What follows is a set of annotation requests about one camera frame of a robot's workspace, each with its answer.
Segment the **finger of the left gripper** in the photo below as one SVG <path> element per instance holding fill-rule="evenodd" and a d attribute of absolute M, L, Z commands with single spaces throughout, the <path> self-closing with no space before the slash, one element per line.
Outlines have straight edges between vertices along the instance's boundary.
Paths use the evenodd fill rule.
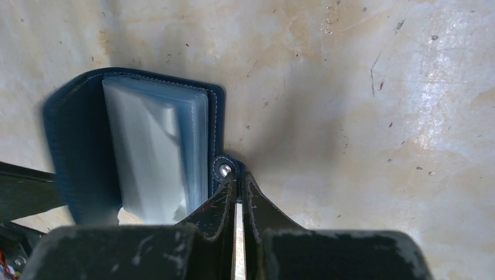
<path fill-rule="evenodd" d="M 54 174 L 1 163 L 1 223 L 64 205 Z"/>

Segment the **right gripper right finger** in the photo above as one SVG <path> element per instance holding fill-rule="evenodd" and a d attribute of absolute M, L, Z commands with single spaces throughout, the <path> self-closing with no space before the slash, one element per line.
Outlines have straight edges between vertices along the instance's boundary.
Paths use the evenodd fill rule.
<path fill-rule="evenodd" d="M 245 243 L 246 278 L 259 274 L 262 237 L 265 230 L 303 230 L 304 227 L 288 217 L 261 191 L 253 174 L 245 172 L 242 179 L 242 215 Z"/>

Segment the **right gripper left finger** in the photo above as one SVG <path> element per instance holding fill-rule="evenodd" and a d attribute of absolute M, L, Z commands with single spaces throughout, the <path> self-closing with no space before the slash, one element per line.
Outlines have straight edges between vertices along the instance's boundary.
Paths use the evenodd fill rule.
<path fill-rule="evenodd" d="M 217 192 L 178 225 L 193 231 L 186 244 L 184 279 L 232 279 L 235 263 L 237 178 L 230 172 Z"/>

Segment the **dark blue card holder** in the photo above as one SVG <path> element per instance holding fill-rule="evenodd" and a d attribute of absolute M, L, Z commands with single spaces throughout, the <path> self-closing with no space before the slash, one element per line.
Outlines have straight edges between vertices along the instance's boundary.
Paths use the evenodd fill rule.
<path fill-rule="evenodd" d="M 85 72 L 42 118 L 55 183 L 78 225 L 116 225 L 120 210 L 173 224 L 238 164 L 223 154 L 226 94 L 215 84 L 128 68 Z"/>

